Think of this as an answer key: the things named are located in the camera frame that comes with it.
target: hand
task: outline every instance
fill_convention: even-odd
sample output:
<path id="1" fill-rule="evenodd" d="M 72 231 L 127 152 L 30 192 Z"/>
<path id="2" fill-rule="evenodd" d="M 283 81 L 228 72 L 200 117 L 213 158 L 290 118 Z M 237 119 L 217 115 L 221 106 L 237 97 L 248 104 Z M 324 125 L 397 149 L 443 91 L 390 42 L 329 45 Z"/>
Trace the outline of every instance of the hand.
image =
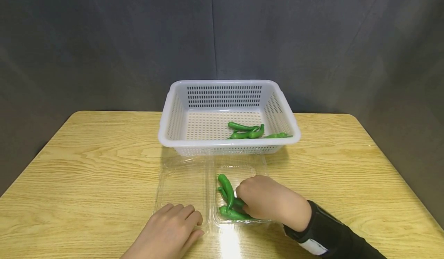
<path id="1" fill-rule="evenodd" d="M 192 205 L 166 204 L 151 216 L 121 259 L 181 258 L 204 234 L 193 230 L 201 224 L 202 214 Z"/>
<path id="2" fill-rule="evenodd" d="M 257 175 L 243 180 L 236 195 L 246 205 L 244 211 L 257 219 L 272 219 L 302 232 L 311 219 L 311 207 L 301 195 L 270 177 Z"/>

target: gray curtain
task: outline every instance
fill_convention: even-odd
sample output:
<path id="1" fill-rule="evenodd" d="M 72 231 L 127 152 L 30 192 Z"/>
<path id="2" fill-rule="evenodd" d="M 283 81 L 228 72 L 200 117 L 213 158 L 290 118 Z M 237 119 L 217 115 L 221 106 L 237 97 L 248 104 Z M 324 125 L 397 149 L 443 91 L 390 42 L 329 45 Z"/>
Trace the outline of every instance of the gray curtain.
<path id="1" fill-rule="evenodd" d="M 272 79 L 356 116 L 444 224 L 441 0 L 0 0 L 0 192 L 78 110 L 160 111 L 173 81 Z"/>

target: white label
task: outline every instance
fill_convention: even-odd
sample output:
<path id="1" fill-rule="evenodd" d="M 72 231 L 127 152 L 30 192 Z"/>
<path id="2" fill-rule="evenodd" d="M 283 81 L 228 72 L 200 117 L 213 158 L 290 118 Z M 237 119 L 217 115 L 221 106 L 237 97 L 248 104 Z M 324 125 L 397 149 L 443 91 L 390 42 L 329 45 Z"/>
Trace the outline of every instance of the white label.
<path id="1" fill-rule="evenodd" d="M 308 252 L 314 255 L 322 255 L 328 250 L 313 239 L 308 239 L 306 242 L 299 244 L 301 247 L 306 249 Z"/>

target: green chili pepper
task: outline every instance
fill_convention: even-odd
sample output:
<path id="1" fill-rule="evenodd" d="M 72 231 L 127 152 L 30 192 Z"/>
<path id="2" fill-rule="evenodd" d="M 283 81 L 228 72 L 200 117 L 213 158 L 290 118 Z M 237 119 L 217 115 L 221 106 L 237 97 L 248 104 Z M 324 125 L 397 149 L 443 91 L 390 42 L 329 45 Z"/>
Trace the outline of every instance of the green chili pepper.
<path id="1" fill-rule="evenodd" d="M 227 197 L 227 193 L 225 192 L 225 190 L 222 187 L 217 188 L 217 190 L 221 193 L 221 195 L 224 198 L 224 200 L 227 201 L 228 197 Z M 243 206 L 244 205 L 245 205 L 245 202 L 242 199 L 237 198 L 237 197 L 234 198 L 233 207 L 235 207 L 235 206 L 237 207 L 236 211 L 239 212 L 239 209 L 240 209 L 243 212 Z"/>
<path id="2" fill-rule="evenodd" d="M 228 122 L 228 127 L 230 127 L 233 130 L 239 130 L 239 131 L 253 131 L 259 128 L 259 126 L 245 126 L 241 124 L 237 124 L 233 121 Z"/>
<path id="3" fill-rule="evenodd" d="M 233 203 L 234 203 L 233 186 L 231 186 L 230 180 L 228 180 L 228 178 L 227 178 L 227 176 L 225 176 L 225 174 L 219 174 L 219 176 L 217 176 L 217 180 L 219 180 L 220 184 L 222 185 L 222 188 L 224 189 L 225 193 L 227 194 L 228 209 L 231 209 L 231 207 L 233 207 Z"/>
<path id="4" fill-rule="evenodd" d="M 250 215 L 242 214 L 242 213 L 236 212 L 235 210 L 230 210 L 230 209 L 228 209 L 228 207 L 226 205 L 220 207 L 219 208 L 219 212 L 221 213 L 221 215 L 224 218 L 230 219 L 230 220 L 249 220 L 249 219 L 254 219 Z"/>
<path id="5" fill-rule="evenodd" d="M 237 131 L 234 131 L 233 134 L 231 134 L 230 138 L 231 140 L 241 140 L 241 139 L 248 139 L 249 132 L 246 133 L 238 133 Z"/>
<path id="6" fill-rule="evenodd" d="M 248 137 L 250 139 L 257 139 L 260 138 L 264 134 L 264 127 L 265 125 L 261 124 L 261 128 L 258 131 L 251 131 L 248 133 Z"/>
<path id="7" fill-rule="evenodd" d="M 276 138 L 290 138 L 290 137 L 292 137 L 292 135 L 282 132 L 279 134 L 270 134 L 268 136 L 265 136 L 264 138 L 265 139 L 276 139 Z"/>

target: wooden table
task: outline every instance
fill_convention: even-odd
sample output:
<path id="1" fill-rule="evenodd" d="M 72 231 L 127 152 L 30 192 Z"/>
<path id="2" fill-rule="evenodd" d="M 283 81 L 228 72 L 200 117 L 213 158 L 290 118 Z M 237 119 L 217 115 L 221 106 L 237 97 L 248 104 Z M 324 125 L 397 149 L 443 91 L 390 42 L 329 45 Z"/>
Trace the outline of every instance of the wooden table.
<path id="1" fill-rule="evenodd" d="M 73 114 L 0 198 L 0 258 L 117 258 L 150 217 L 161 113 Z M 269 175 L 315 200 L 388 258 L 442 258 L 444 233 L 359 122 L 295 114 L 299 143 Z M 315 258 L 278 224 L 210 230 L 188 258 Z"/>

